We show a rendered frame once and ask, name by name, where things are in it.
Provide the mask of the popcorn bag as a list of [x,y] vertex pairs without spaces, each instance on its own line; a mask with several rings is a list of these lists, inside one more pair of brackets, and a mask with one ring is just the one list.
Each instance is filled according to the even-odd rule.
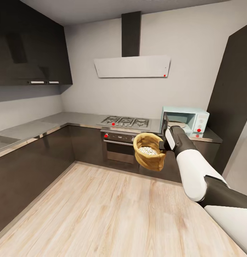
[[[139,164],[149,170],[158,172],[163,169],[167,153],[166,150],[159,149],[159,141],[163,140],[153,133],[139,133],[133,140],[135,157]],[[140,150],[144,148],[151,149],[155,154],[150,155]]]

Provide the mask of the microwave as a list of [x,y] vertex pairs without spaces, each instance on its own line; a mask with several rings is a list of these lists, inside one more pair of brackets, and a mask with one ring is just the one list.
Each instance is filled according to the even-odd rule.
[[180,126],[185,132],[204,133],[209,113],[198,107],[163,106],[161,130],[163,141],[166,131],[172,126]]

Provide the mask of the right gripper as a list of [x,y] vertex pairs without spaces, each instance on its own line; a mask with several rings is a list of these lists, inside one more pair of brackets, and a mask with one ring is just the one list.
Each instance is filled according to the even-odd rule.
[[166,150],[171,151],[171,147],[166,143],[166,141],[159,141],[159,149],[160,150]]

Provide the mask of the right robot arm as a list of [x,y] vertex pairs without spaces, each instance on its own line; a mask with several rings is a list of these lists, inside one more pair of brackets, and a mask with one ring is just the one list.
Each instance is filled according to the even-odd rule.
[[247,255],[247,195],[229,188],[180,126],[167,129],[159,149],[174,152],[187,198],[198,203]]

